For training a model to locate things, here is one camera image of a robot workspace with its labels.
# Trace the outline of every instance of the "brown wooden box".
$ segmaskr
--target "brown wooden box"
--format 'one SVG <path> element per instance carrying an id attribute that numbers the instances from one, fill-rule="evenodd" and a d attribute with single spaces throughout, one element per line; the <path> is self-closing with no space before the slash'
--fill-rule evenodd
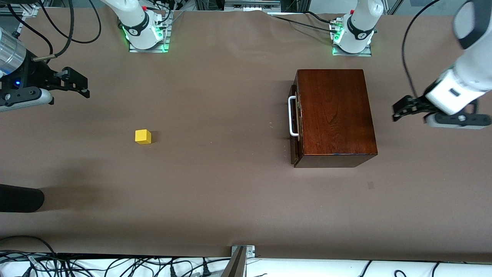
<path id="1" fill-rule="evenodd" d="M 377 155 L 361 69 L 298 70 L 289 96 L 295 167 L 352 168 Z"/>

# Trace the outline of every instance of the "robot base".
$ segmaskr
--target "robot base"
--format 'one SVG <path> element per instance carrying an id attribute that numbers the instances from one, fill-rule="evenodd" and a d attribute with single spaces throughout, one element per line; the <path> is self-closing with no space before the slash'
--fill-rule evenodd
<path id="1" fill-rule="evenodd" d="M 130 43 L 128 47 L 128 51 L 131 53 L 167 53 L 169 51 L 169 43 L 171 41 L 171 29 L 173 27 L 172 26 L 173 18 L 174 18 L 174 11 L 171 12 L 168 19 L 166 19 L 164 22 L 160 24 L 160 27 L 165 27 L 165 29 L 159 32 L 159 34 L 162 34 L 163 39 L 159 41 L 156 45 L 154 45 L 149 49 L 138 49 Z"/>
<path id="2" fill-rule="evenodd" d="M 343 33 L 343 18 L 337 17 L 335 20 L 331 21 L 330 30 L 335 30 L 337 33 L 330 33 L 332 39 L 332 54 L 333 56 L 352 56 L 352 57 L 371 57 L 372 52 L 370 49 L 370 43 L 359 53 L 348 53 L 342 50 L 335 40 L 341 38 Z"/>

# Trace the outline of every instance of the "power cord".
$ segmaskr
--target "power cord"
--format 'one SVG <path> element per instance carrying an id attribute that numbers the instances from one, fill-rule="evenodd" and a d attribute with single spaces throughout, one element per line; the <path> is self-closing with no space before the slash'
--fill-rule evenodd
<path id="1" fill-rule="evenodd" d="M 171 273 L 171 277 L 178 277 L 176 275 L 176 271 L 174 271 L 174 267 L 173 267 L 173 259 L 171 259 L 171 266 L 170 266 L 170 269 L 169 269 L 170 273 Z"/>
<path id="2" fill-rule="evenodd" d="M 401 270 L 399 270 L 399 269 L 397 269 L 397 270 L 395 270 L 395 272 L 393 272 L 393 276 L 394 276 L 394 277 L 399 277 L 399 276 L 398 276 L 398 273 L 401 273 L 401 275 L 403 275 L 403 277 L 406 277 L 405 272 L 403 272 L 403 271 L 401 271 Z"/>
<path id="3" fill-rule="evenodd" d="M 205 260 L 205 258 L 203 258 L 202 266 L 203 266 L 203 274 L 202 274 L 203 277 L 208 277 L 212 275 L 212 273 L 210 273 L 209 266 L 207 265 L 207 261 Z"/>
<path id="4" fill-rule="evenodd" d="M 408 83 L 410 84 L 410 89 L 412 90 L 413 97 L 418 98 L 417 91 L 415 90 L 415 86 L 413 85 L 413 80 L 412 77 L 410 76 L 410 73 L 408 71 L 408 67 L 406 65 L 406 58 L 405 58 L 405 43 L 406 43 L 406 37 L 408 36 L 408 32 L 410 31 L 410 28 L 412 27 L 413 23 L 421 15 L 426 9 L 428 9 L 430 6 L 434 5 L 435 3 L 439 2 L 441 0 L 434 0 L 430 2 L 427 6 L 422 8 L 410 21 L 410 24 L 406 28 L 405 35 L 403 36 L 403 42 L 401 43 L 401 61 L 403 63 L 403 69 L 405 70 L 406 77 L 408 79 Z"/>
<path id="5" fill-rule="evenodd" d="M 372 263 L 372 260 L 370 260 L 366 266 L 364 267 L 364 270 L 362 271 L 362 274 L 359 275 L 359 277 L 364 277 L 366 275 L 366 271 L 368 270 L 369 265 Z"/>
<path id="6" fill-rule="evenodd" d="M 73 36 L 73 27 L 75 24 L 75 14 L 74 14 L 74 10 L 73 10 L 73 1 L 72 0 L 68 0 L 68 7 L 70 8 L 70 31 L 68 32 L 68 38 L 66 40 L 65 46 L 60 50 L 60 52 L 58 52 L 56 54 L 49 55 L 46 57 L 34 58 L 33 61 L 40 62 L 40 61 L 46 61 L 49 59 L 57 58 L 57 57 L 61 56 L 63 53 L 65 53 L 65 51 L 70 46 L 70 43 L 72 42 L 72 36 Z"/>
<path id="7" fill-rule="evenodd" d="M 312 16 L 314 16 L 317 20 L 321 21 L 321 22 L 324 22 L 324 23 L 328 23 L 330 24 L 331 22 L 329 20 L 325 20 L 321 17 L 319 17 L 317 14 L 315 14 L 314 12 L 311 12 L 311 11 L 303 11 L 302 13 L 305 13 L 305 14 L 310 14 Z"/>
<path id="8" fill-rule="evenodd" d="M 35 33 L 36 35 L 38 35 L 40 38 L 42 38 L 48 44 L 48 47 L 50 48 L 50 54 L 49 55 L 52 55 L 53 54 L 53 45 L 51 44 L 51 42 L 49 41 L 49 39 L 47 39 L 45 36 L 43 36 L 43 34 L 41 34 L 40 32 L 36 31 L 36 29 L 34 29 L 29 24 L 27 24 L 24 20 L 22 20 L 15 13 L 14 9 L 12 9 L 12 6 L 10 4 L 7 5 L 7 8 L 10 11 L 10 13 L 14 16 L 14 18 L 17 19 L 17 21 L 19 21 L 19 23 L 21 23 L 22 25 L 26 26 L 29 30 L 31 30 L 33 33 Z"/>
<path id="9" fill-rule="evenodd" d="M 432 268 L 432 274 L 431 274 L 431 277 L 434 277 L 434 273 L 435 273 L 435 269 L 437 268 L 437 266 L 440 264 L 441 262 L 437 262 L 435 264 L 435 266 Z"/>
<path id="10" fill-rule="evenodd" d="M 194 268 L 190 269 L 190 270 L 189 270 L 189 271 L 187 271 L 185 274 L 181 275 L 181 277 L 185 277 L 185 276 L 186 276 L 186 275 L 188 275 L 188 274 L 191 276 L 191 274 L 193 273 L 193 271 L 194 271 L 195 269 L 201 268 L 201 267 L 203 267 L 204 265 L 211 264 L 211 263 L 215 263 L 215 262 L 228 261 L 228 260 L 230 260 L 230 259 L 231 259 L 231 258 L 224 258 L 224 259 L 218 259 L 218 260 L 208 261 L 208 262 L 206 262 L 206 263 L 203 263 L 203 264 L 201 264 L 201 265 L 199 265 L 199 266 L 196 266 L 196 267 L 194 267 Z"/>
<path id="11" fill-rule="evenodd" d="M 94 10 L 94 13 L 95 13 L 95 15 L 97 17 L 97 22 L 99 24 L 99 31 L 97 32 L 97 35 L 95 36 L 95 38 L 93 38 L 91 40 L 80 41 L 80 40 L 72 39 L 73 42 L 81 43 L 81 44 L 91 43 L 91 42 L 96 41 L 101 36 L 101 29 L 102 29 L 101 19 L 99 18 L 99 14 L 98 14 L 98 12 L 97 12 L 97 10 L 96 10 L 96 8 L 95 8 L 94 3 L 92 2 L 92 0 L 89 0 L 89 3 L 91 3 L 92 9 Z M 48 19 L 48 21 L 50 22 L 50 24 L 53 26 L 53 28 L 55 28 L 55 30 L 57 30 L 57 32 L 59 34 L 63 35 L 65 38 L 68 38 L 68 36 L 65 35 L 62 31 L 60 31 L 60 29 L 58 28 L 58 26 L 55 25 L 55 23 L 51 19 L 50 15 L 46 11 L 46 8 L 44 7 L 42 0 L 39 0 L 39 4 L 41 5 L 41 9 L 43 10 L 44 14 L 46 15 L 46 18 Z"/>
<path id="12" fill-rule="evenodd" d="M 290 20 L 290 19 L 283 18 L 283 17 L 278 17 L 278 16 L 274 16 L 274 15 L 272 15 L 272 16 L 275 17 L 275 18 L 281 19 L 281 20 L 285 20 L 285 21 L 288 21 L 288 22 L 291 22 L 291 23 L 299 24 L 299 25 L 306 26 L 306 27 L 313 28 L 313 29 L 327 31 L 327 32 L 330 32 L 330 33 L 336 33 L 337 32 L 335 30 L 329 30 L 329 29 L 325 29 L 325 28 L 320 28 L 320 27 L 316 27 L 316 26 L 309 25 L 309 24 L 304 24 L 304 23 L 297 22 L 297 21 Z"/>

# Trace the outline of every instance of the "cable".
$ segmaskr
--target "cable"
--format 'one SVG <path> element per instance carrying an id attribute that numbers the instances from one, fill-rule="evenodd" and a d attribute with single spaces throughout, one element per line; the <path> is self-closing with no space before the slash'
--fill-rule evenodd
<path id="1" fill-rule="evenodd" d="M 70 8 L 70 31 L 68 32 L 68 38 L 66 40 L 65 46 L 60 50 L 60 52 L 58 52 L 54 55 L 55 58 L 57 58 L 57 57 L 61 56 L 63 53 L 65 53 L 65 51 L 70 46 L 70 43 L 72 42 L 73 27 L 75 24 L 75 14 L 74 14 L 74 10 L 73 10 L 72 0 L 68 0 L 68 7 Z"/>
<path id="2" fill-rule="evenodd" d="M 53 54 L 53 45 L 51 44 L 51 42 L 49 41 L 49 39 L 47 39 L 45 36 L 43 36 L 40 32 L 36 31 L 33 27 L 31 27 L 29 24 L 27 24 L 24 20 L 22 20 L 16 13 L 15 11 L 12 9 L 12 6 L 10 4 L 7 5 L 7 8 L 8 10 L 10 11 L 10 13 L 15 17 L 15 19 L 17 19 L 17 21 L 19 21 L 22 25 L 26 26 L 29 30 L 31 30 L 33 33 L 35 33 L 36 35 L 38 35 L 40 38 L 42 38 L 47 44 L 48 44 L 48 47 L 50 48 L 50 55 Z"/>
<path id="3" fill-rule="evenodd" d="M 321 22 L 324 22 L 324 23 L 328 23 L 330 24 L 331 22 L 329 20 L 324 20 L 323 18 L 319 17 L 317 14 L 315 14 L 314 12 L 310 12 L 310 11 L 303 11 L 302 13 L 305 13 L 305 14 L 310 14 L 312 16 L 314 16 L 317 20 L 321 21 Z"/>
<path id="4" fill-rule="evenodd" d="M 186 272 L 185 274 L 181 275 L 181 277 L 185 277 L 186 275 L 188 275 L 188 273 L 193 273 L 193 271 L 194 271 L 195 269 L 200 268 L 200 267 L 203 267 L 203 266 L 204 266 L 204 265 L 206 265 L 206 264 L 215 263 L 215 262 L 221 262 L 221 261 L 228 261 L 228 260 L 230 260 L 230 259 L 231 259 L 231 258 L 224 258 L 224 259 L 218 259 L 218 260 L 208 261 L 208 262 L 206 262 L 206 263 L 203 263 L 203 264 L 201 264 L 201 265 L 199 265 L 199 266 L 196 266 L 196 267 L 194 267 L 194 268 L 190 269 L 188 272 Z"/>
<path id="5" fill-rule="evenodd" d="M 299 0 L 294 0 L 294 1 L 292 1 L 292 3 L 291 3 L 291 4 L 290 4 L 290 5 L 289 5 L 289 6 L 288 6 L 288 7 L 287 7 L 287 8 L 286 8 L 283 12 L 288 11 L 288 10 L 290 9 L 290 7 L 292 7 L 292 5 L 293 5 L 294 3 L 297 3 L 297 2 L 299 2 Z"/>
<path id="6" fill-rule="evenodd" d="M 288 21 L 288 22 L 292 22 L 292 23 L 295 23 L 295 24 L 303 25 L 303 26 L 306 26 L 306 27 L 310 27 L 310 28 L 314 28 L 314 29 L 318 29 L 318 30 L 322 30 L 322 31 L 327 31 L 327 32 L 330 32 L 330 33 L 336 33 L 337 32 L 335 30 L 324 29 L 324 28 L 320 28 L 320 27 L 316 27 L 316 26 L 304 24 L 304 23 L 297 22 L 297 21 L 290 20 L 290 19 L 283 18 L 283 17 L 278 17 L 278 16 L 274 16 L 274 15 L 272 15 L 272 16 L 275 17 L 275 18 L 281 19 L 281 20 L 285 20 L 285 21 Z"/>
<path id="7" fill-rule="evenodd" d="M 398 273 L 401 273 L 403 275 L 403 277 L 406 277 L 405 272 L 403 272 L 403 271 L 401 271 L 399 269 L 398 270 L 395 270 L 395 272 L 393 272 L 393 276 L 394 277 L 398 277 L 398 275 L 397 275 Z"/>
<path id="8" fill-rule="evenodd" d="M 89 3 L 91 3 L 91 6 L 92 6 L 92 9 L 94 10 L 94 13 L 97 17 L 97 22 L 99 24 L 99 31 L 97 32 L 97 35 L 95 36 L 95 38 L 91 39 L 91 40 L 87 40 L 87 41 L 80 41 L 80 40 L 76 40 L 76 39 L 72 39 L 73 42 L 76 42 L 76 43 L 81 43 L 81 44 L 85 44 L 85 43 L 91 43 L 91 42 L 94 42 L 96 41 L 100 36 L 101 36 L 101 29 L 102 29 L 102 26 L 101 26 L 101 19 L 99 18 L 99 14 L 94 6 L 94 3 L 92 2 L 92 0 L 89 0 Z M 46 15 L 46 18 L 48 19 L 48 21 L 51 23 L 51 25 L 53 26 L 53 28 L 55 28 L 55 30 L 57 30 L 57 32 L 61 35 L 63 35 L 65 38 L 68 38 L 67 35 L 65 35 L 62 31 L 60 31 L 60 29 L 58 28 L 58 26 L 55 25 L 55 23 L 53 22 L 53 20 L 51 19 L 50 15 L 48 14 L 48 12 L 46 11 L 46 8 L 44 7 L 43 5 L 43 2 L 42 0 L 39 0 L 39 4 L 41 5 L 41 9 L 43 9 L 43 12 L 44 14 Z"/>
<path id="9" fill-rule="evenodd" d="M 406 60 L 405 60 L 405 43 L 406 43 L 406 37 L 408 36 L 408 32 L 410 31 L 410 28 L 412 27 L 413 23 L 421 15 L 426 9 L 428 9 L 430 6 L 434 5 L 435 3 L 439 2 L 441 0 L 434 0 L 430 2 L 427 6 L 425 6 L 423 9 L 421 9 L 410 21 L 410 24 L 408 24 L 408 27 L 406 28 L 405 35 L 403 36 L 403 42 L 401 43 L 401 61 L 403 63 L 403 69 L 405 70 L 406 77 L 408 79 L 408 83 L 410 84 L 410 89 L 412 90 L 413 96 L 415 98 L 418 98 L 417 91 L 415 90 L 415 86 L 413 85 L 413 80 L 412 77 L 410 76 L 410 73 L 408 71 L 408 67 L 406 65 Z"/>
<path id="10" fill-rule="evenodd" d="M 121 261 L 121 260 L 122 260 L 122 259 L 116 259 L 116 260 L 114 260 L 111 264 L 109 264 L 108 268 L 106 268 L 106 269 L 96 269 L 96 268 L 91 268 L 91 269 L 87 269 L 87 270 L 89 270 L 89 271 L 108 271 L 108 270 L 110 270 L 110 269 L 117 268 L 118 266 L 120 266 L 120 265 L 122 265 L 122 264 L 124 264 L 124 263 L 128 262 L 128 261 L 129 261 L 129 260 L 131 260 L 131 259 L 127 259 L 127 260 L 123 261 L 122 263 L 119 263 L 119 264 L 117 264 L 117 265 L 114 265 L 114 266 L 113 266 L 113 264 L 114 264 L 114 263 L 116 263 L 116 262 L 118 262 L 118 261 Z"/>
<path id="11" fill-rule="evenodd" d="M 441 262 L 437 262 L 435 264 L 435 266 L 432 268 L 432 274 L 431 274 L 431 277 L 434 277 L 434 273 L 435 273 L 435 269 L 437 268 L 437 266 L 440 264 Z"/>
<path id="12" fill-rule="evenodd" d="M 209 270 L 209 266 L 207 265 L 207 261 L 205 260 L 205 258 L 203 258 L 203 274 L 202 274 L 202 276 L 208 277 L 210 275 L 212 275 L 212 273 Z"/>
<path id="13" fill-rule="evenodd" d="M 364 267 L 364 270 L 362 271 L 362 274 L 359 275 L 359 277 L 364 277 L 364 275 L 366 274 L 366 271 L 368 270 L 368 267 L 369 265 L 372 263 L 372 260 L 370 260 L 366 266 Z"/>
<path id="14" fill-rule="evenodd" d="M 42 242 L 50 250 L 53 257 L 56 257 L 55 251 L 53 250 L 51 245 L 49 243 L 47 243 L 46 241 L 44 241 L 43 239 L 40 239 L 40 238 L 35 237 L 35 236 L 28 236 L 28 235 L 10 236 L 10 237 L 5 237 L 5 238 L 0 239 L 0 242 L 5 241 L 5 240 L 9 240 L 9 239 L 19 239 L 19 238 L 34 239 L 34 240 Z"/>
<path id="15" fill-rule="evenodd" d="M 128 259 L 128 260 L 124 261 L 123 263 L 118 264 L 118 266 L 120 266 L 120 265 L 122 265 L 122 264 L 124 264 L 124 263 L 126 263 L 126 262 L 128 262 L 128 261 L 130 261 L 130 260 L 131 260 L 131 259 Z M 115 261 L 113 261 L 111 264 L 109 264 L 108 268 L 107 268 L 107 269 L 105 270 L 105 272 L 104 272 L 104 277 L 106 277 L 106 276 L 108 275 L 108 271 L 109 271 L 111 268 L 115 268 L 115 267 L 111 267 L 111 266 L 112 266 L 114 263 L 116 263 L 116 261 L 118 261 L 118 260 L 115 260 Z"/>
<path id="16" fill-rule="evenodd" d="M 171 21 L 171 23 L 170 23 L 167 27 L 169 27 L 169 26 L 173 25 L 173 24 L 174 24 L 174 22 L 175 22 L 176 20 L 178 20 L 178 18 L 179 18 L 180 16 L 182 16 L 184 13 L 185 13 L 185 11 L 180 12 L 180 13 L 179 13 L 179 15 L 178 15 L 176 18 L 173 18 L 173 21 Z"/>
<path id="17" fill-rule="evenodd" d="M 157 273 L 154 275 L 154 277 L 157 277 L 159 275 L 159 273 L 168 265 L 171 264 L 171 261 L 165 263 L 161 268 L 159 268 L 159 270 L 157 271 Z"/>

